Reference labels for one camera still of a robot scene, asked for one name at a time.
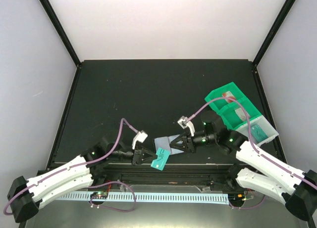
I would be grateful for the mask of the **black leather card holder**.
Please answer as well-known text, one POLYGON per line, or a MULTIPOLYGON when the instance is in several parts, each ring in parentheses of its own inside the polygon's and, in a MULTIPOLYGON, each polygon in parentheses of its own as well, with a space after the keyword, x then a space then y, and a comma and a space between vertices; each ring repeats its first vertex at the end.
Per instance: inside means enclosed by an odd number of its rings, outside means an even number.
POLYGON ((176 139, 179 135, 173 135, 173 136, 168 136, 168 137, 157 137, 154 139, 154 147, 155 150, 157 151, 159 148, 162 148, 164 150, 167 150, 170 152, 170 155, 176 155, 183 153, 183 151, 175 148, 170 147, 170 143, 176 139))

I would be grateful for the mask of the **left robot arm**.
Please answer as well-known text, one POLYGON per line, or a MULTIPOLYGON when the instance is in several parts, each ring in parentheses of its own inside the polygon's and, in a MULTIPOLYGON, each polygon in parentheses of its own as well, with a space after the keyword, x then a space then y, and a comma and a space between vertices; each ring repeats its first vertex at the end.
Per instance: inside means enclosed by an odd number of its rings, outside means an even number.
POLYGON ((146 138, 144 131, 138 132, 132 144, 127 145, 111 132, 60 167, 29 179, 17 177, 7 194, 5 208, 11 211, 5 210, 4 213, 12 215, 16 223, 22 223, 67 193, 90 186, 103 187, 106 183, 105 168, 109 163, 126 159, 132 165, 140 165, 157 157, 143 146, 146 138))

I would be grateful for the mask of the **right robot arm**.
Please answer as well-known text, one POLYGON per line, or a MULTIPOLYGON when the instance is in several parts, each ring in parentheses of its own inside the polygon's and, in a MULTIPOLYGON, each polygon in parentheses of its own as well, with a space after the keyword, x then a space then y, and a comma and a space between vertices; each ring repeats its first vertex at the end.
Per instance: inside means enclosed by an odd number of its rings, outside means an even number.
POLYGON ((222 118, 209 110, 201 115, 204 129, 197 132, 194 124, 185 116, 177 123, 185 130, 169 145, 183 152, 196 152, 197 147, 217 145, 225 155, 253 167, 255 171, 233 167, 233 173, 225 177, 231 190, 249 188, 269 196, 280 203, 295 217, 310 221, 317 208, 317 174, 313 170, 296 169, 251 142, 240 132, 230 130, 222 118))

